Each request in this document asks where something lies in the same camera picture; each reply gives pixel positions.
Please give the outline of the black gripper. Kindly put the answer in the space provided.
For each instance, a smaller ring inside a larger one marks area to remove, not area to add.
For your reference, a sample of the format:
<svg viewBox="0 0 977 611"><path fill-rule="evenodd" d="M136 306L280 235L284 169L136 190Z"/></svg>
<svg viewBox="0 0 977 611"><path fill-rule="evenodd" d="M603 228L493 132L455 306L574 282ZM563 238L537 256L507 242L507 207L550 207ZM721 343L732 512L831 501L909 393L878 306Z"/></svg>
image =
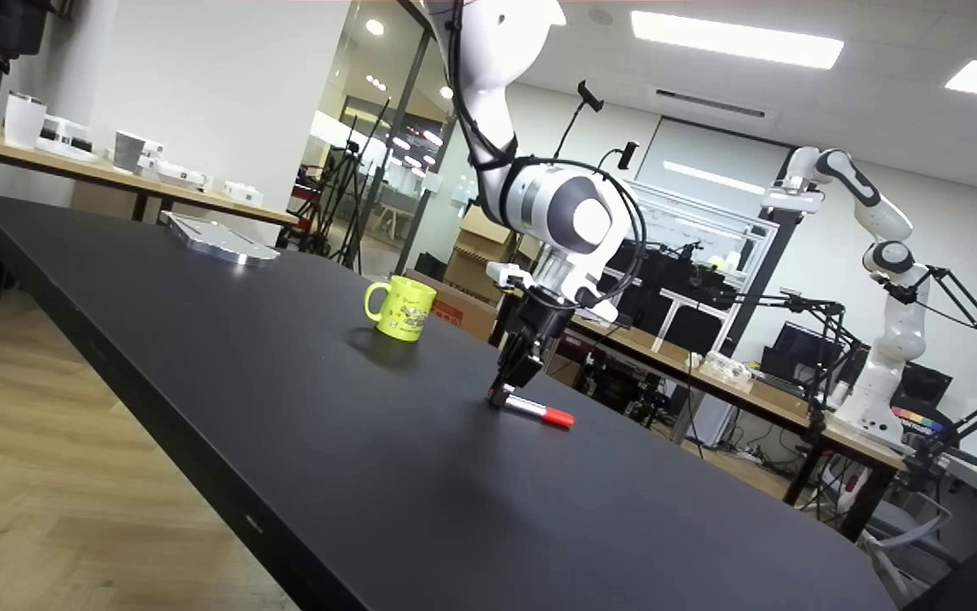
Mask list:
<svg viewBox="0 0 977 611"><path fill-rule="evenodd" d="M541 369L541 351L565 329L569 316L574 306L546 288L506 297L498 363L486 398L489 408L500 408L507 388L523 390Z"/></svg>

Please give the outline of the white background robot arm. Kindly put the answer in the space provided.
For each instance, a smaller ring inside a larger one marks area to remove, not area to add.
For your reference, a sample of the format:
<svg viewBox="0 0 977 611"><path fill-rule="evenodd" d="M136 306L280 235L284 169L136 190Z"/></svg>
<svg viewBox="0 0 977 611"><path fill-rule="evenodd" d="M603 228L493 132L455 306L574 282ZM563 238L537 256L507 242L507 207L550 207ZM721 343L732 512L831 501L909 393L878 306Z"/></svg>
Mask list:
<svg viewBox="0 0 977 611"><path fill-rule="evenodd" d="M903 420L891 411L896 388L909 359L926 351L929 269L911 254L911 220L854 167L846 153L798 147L787 155L779 183L762 198L767 207L815 210L819 186L839 178L854 201L854 220L868 230L862 250L863 276L884 290L884 323L871 343L863 366L835 408L840 425L862 434L897 443Z"/></svg>

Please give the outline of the white working robot arm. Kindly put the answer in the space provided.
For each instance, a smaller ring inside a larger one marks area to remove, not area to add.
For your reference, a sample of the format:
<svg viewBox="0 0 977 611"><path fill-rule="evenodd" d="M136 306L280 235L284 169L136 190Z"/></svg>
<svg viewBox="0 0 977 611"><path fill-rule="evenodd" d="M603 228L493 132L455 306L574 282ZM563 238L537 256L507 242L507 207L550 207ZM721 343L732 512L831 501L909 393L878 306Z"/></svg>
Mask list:
<svg viewBox="0 0 977 611"><path fill-rule="evenodd" d="M641 220L627 210L627 186L610 174L517 150L507 84L538 56L559 0L416 0L416 11L442 44L486 218L546 248L532 270L489 269L495 283L523 288L506 317L498 372L489 388L489 405L500 408L541 369L546 350L574 312L616 317L599 276L624 238L641 235Z"/></svg>

